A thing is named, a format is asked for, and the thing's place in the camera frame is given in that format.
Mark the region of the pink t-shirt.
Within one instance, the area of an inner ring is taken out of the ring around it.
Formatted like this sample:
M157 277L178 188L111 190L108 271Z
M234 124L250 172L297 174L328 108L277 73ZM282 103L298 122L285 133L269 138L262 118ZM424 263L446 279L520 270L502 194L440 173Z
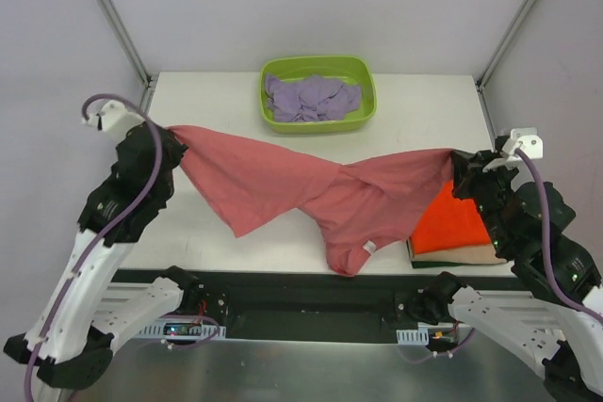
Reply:
M348 277L372 256L367 241L378 251L407 240L453 172L449 149L344 165L200 126L170 130L187 146L183 172L235 236L298 209L318 225L329 268Z

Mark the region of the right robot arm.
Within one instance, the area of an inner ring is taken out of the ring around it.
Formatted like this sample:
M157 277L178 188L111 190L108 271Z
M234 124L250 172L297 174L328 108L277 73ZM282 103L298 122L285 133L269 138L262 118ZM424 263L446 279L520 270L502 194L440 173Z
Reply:
M602 275L590 252L563 233L575 211L525 152L516 155L532 179L513 189L516 168L488 167L496 152L452 152L452 195L476 203L497 257L511 262L512 273L555 318L563 338L502 312L449 272L409 298L406 313L431 325L452 318L486 335L528 366L557 401L599 401Z

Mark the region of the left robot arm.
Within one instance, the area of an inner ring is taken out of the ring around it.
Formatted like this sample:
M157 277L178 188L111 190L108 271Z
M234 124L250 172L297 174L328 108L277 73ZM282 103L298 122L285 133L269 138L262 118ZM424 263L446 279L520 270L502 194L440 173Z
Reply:
M97 307L144 229L173 195L172 172L186 145L154 123L131 128L117 144L110 175L87 199L70 260L37 324L12 336L4 352L26 376L50 388L84 390L131 338L164 314L193 314L200 282L173 265L109 314Z

